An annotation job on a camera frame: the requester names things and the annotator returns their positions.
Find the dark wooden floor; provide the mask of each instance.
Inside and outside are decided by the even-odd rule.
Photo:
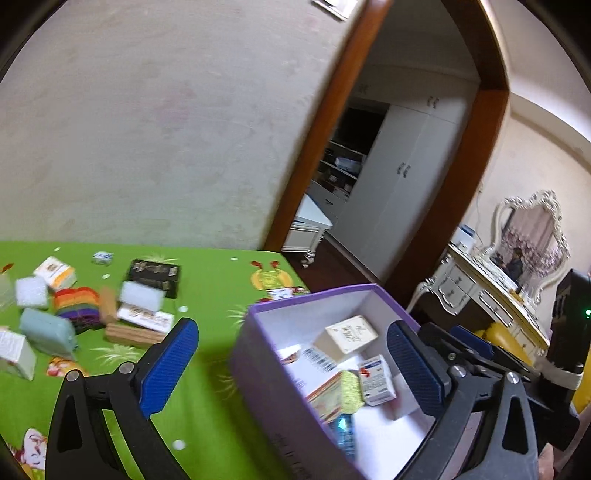
[[[316,260],[308,268],[301,264],[304,254],[284,253],[284,256],[310,291],[369,283],[369,280],[326,240],[322,240],[318,245]]]

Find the green bedsheet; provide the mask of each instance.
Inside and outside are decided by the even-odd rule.
[[[95,265],[96,251],[113,252],[109,266]],[[305,289],[288,262],[277,253],[241,250],[164,248],[132,245],[0,242],[0,268],[9,263],[12,281],[30,276],[47,257],[54,255],[76,269],[74,287],[99,290],[102,285],[119,290],[134,258],[181,265],[177,299],[166,299],[163,310],[176,319],[188,316],[199,325],[199,347],[177,384],[165,409],[152,416],[160,435],[194,480],[281,480],[290,477],[279,457],[247,411],[229,374],[227,359],[248,305],[274,294],[299,294]],[[260,263],[262,269],[251,262]],[[268,292],[279,288],[275,293]],[[187,307],[185,313],[179,313]],[[13,304],[0,313],[0,326],[18,331],[20,310]],[[77,336],[76,361],[89,375],[112,372],[124,361],[136,361],[143,350],[104,340],[103,330]],[[35,378],[29,382],[0,372],[0,433],[26,464],[38,458],[35,443],[25,439],[38,431],[48,435],[51,415],[62,378],[47,374],[50,357],[39,351]],[[111,412],[106,412],[113,441],[128,475],[141,479]],[[177,450],[174,446],[184,446]],[[44,471],[25,470],[35,479]]]

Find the rainbow knitted item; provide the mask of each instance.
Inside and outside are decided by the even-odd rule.
[[[77,334],[103,326],[99,318],[99,295],[92,288],[59,290],[53,302],[56,315],[70,320]]]

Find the white cord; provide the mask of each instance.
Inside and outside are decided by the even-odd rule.
[[[544,375],[544,378],[550,380],[554,385],[568,388],[569,390],[577,390],[581,385],[583,374],[574,374],[558,368],[553,363],[548,361],[544,356],[539,357],[535,361],[534,367]]]

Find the yellow crumpled wrapper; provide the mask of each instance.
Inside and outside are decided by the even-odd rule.
[[[356,374],[345,370],[340,373],[340,383],[343,393],[343,413],[352,415],[365,405],[361,382]]]

